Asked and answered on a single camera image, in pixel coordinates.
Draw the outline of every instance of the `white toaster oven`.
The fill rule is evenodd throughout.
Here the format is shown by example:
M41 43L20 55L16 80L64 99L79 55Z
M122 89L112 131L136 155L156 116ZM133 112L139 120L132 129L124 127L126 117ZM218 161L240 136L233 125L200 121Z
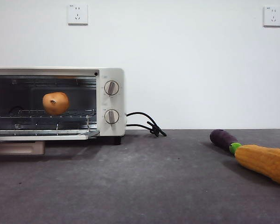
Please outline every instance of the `white toaster oven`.
M43 154L46 140L125 134L124 72L117 68L0 68L0 154ZM67 94L70 107L52 116L42 97Z

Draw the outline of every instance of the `power cord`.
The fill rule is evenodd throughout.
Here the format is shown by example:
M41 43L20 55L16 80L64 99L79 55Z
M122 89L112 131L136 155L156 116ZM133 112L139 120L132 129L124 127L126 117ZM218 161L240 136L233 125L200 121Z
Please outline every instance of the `power cord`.
M141 115L144 115L147 118L149 118L152 123L149 122L149 121L147 123L151 126L151 128L150 127L146 127L144 125L139 125L139 124L128 124L126 126L143 127L145 129L149 130L149 132L151 134L154 134L157 137L159 136L159 133L161 133L163 136L167 136L167 134L165 132L163 132L162 129L155 123L155 121L149 115L147 115L146 113L143 113L143 112L133 112L133 113L127 114L126 116L128 117L128 116L135 115L135 114L141 114Z

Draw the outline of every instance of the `electrical socket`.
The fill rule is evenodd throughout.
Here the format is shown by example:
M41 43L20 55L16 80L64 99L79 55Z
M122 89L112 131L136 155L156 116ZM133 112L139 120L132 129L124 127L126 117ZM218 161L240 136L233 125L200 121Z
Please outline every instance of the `electrical socket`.
M67 23L69 25L88 25L88 6L81 4L69 5Z
M264 27L280 27L280 7L263 8L263 25Z

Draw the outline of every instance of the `dark gray surface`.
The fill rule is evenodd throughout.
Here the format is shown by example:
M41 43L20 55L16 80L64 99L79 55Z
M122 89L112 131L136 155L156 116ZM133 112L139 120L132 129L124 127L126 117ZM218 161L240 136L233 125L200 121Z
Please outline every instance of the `dark gray surface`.
M280 147L280 130L230 130ZM48 142L46 155L0 159L0 224L279 223L280 185L241 167L210 130L122 145Z

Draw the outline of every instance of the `white wall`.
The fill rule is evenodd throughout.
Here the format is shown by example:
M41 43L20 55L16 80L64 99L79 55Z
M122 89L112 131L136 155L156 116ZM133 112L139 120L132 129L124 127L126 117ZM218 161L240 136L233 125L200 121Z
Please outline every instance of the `white wall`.
M68 26L70 3L89 26ZM163 128L280 128L280 0L0 0L0 66L121 67ZM129 123L143 122L134 117Z

